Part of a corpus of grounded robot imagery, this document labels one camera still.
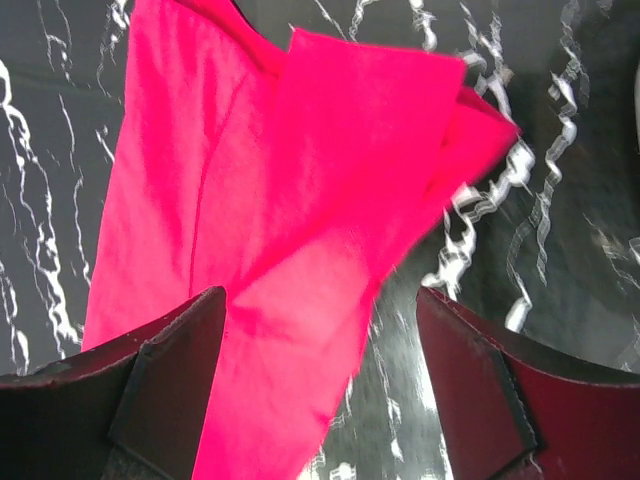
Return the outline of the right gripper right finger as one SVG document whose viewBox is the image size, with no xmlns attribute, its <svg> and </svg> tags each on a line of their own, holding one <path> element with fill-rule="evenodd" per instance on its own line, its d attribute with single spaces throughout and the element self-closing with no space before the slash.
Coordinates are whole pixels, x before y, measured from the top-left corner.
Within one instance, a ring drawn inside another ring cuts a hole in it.
<svg viewBox="0 0 640 480">
<path fill-rule="evenodd" d="M 421 288 L 416 319 L 457 479 L 636 479 L 639 377 Z"/>
</svg>

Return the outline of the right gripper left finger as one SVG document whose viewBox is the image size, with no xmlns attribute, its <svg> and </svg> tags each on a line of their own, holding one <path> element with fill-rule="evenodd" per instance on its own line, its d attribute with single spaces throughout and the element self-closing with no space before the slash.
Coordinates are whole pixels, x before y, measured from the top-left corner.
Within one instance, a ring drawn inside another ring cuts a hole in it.
<svg viewBox="0 0 640 480">
<path fill-rule="evenodd" d="M 188 479 L 220 352 L 226 292 L 29 375 L 1 378 L 4 479 L 105 479 L 130 463 Z"/>
</svg>

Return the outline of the pink red t shirt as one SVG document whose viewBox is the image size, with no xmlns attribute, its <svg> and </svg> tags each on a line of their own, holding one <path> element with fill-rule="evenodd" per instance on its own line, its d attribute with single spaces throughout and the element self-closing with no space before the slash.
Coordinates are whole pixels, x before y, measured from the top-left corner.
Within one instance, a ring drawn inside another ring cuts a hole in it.
<svg viewBox="0 0 640 480">
<path fill-rule="evenodd" d="M 196 478 L 293 479 L 317 451 L 385 279 L 517 139 L 465 70 L 302 29 L 281 50 L 228 1 L 135 4 L 83 345 L 226 290 Z"/>
</svg>

